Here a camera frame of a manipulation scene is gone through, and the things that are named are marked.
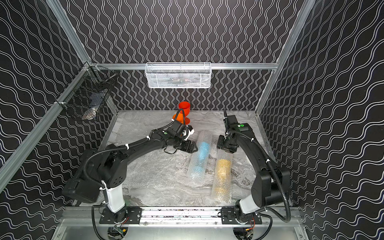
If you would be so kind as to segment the orange glass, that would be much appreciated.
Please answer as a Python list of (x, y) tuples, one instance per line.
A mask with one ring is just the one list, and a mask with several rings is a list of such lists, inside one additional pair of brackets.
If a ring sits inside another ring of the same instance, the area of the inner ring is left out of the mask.
[(177, 120), (180, 123), (184, 124), (184, 114), (182, 112), (178, 113), (178, 115), (173, 115), (173, 120)]

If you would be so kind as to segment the red wine glass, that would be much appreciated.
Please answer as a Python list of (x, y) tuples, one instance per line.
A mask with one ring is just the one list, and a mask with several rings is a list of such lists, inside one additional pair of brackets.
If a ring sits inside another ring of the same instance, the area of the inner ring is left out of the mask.
[(189, 124), (190, 119), (188, 118), (188, 115), (189, 115), (190, 110), (191, 110), (191, 104), (189, 102), (181, 102), (181, 103), (179, 103), (179, 108), (184, 110), (184, 116), (185, 116), (185, 120), (186, 120), (185, 123)]

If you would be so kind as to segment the yellow glass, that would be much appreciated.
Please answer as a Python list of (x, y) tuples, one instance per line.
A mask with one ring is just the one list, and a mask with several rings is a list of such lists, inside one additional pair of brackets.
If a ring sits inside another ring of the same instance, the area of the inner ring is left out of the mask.
[(218, 150), (212, 186), (212, 198), (216, 204), (229, 204), (232, 198), (233, 154)]

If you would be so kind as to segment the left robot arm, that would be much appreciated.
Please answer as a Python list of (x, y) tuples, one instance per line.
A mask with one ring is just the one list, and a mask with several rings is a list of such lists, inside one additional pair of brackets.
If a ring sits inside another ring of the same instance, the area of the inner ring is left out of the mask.
[(175, 152), (195, 153), (198, 151), (197, 143), (189, 139), (193, 134), (193, 127), (185, 124), (185, 121), (172, 120), (161, 128), (151, 130), (141, 140), (91, 155), (85, 160), (83, 174), (103, 191), (105, 197), (103, 204), (94, 207), (106, 207), (114, 223), (125, 222), (128, 214), (122, 183), (127, 177), (128, 165), (148, 153), (165, 150), (169, 146)]

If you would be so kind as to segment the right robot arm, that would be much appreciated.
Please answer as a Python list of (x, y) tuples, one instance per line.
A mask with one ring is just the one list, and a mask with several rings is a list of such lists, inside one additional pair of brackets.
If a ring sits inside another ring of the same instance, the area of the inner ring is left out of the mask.
[(219, 136), (217, 148), (231, 154), (241, 148), (256, 173), (250, 195), (235, 204), (236, 220), (245, 223), (255, 215), (270, 211), (288, 223), (291, 220), (288, 197), (290, 172), (272, 160), (249, 124), (239, 123), (236, 116), (228, 115), (226, 110), (223, 122), (225, 134)]

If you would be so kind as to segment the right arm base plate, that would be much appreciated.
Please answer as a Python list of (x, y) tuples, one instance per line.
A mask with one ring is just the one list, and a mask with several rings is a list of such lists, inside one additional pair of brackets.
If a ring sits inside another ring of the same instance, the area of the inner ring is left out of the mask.
[(218, 217), (223, 225), (261, 225), (262, 219), (254, 213), (244, 214), (240, 208), (222, 207), (218, 212)]

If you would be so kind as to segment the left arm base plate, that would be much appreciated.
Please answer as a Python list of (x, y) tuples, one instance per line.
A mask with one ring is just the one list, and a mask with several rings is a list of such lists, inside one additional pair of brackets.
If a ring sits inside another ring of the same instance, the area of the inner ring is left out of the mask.
[(139, 224), (143, 209), (140, 207), (124, 207), (116, 213), (113, 213), (108, 207), (105, 207), (99, 220), (100, 224)]

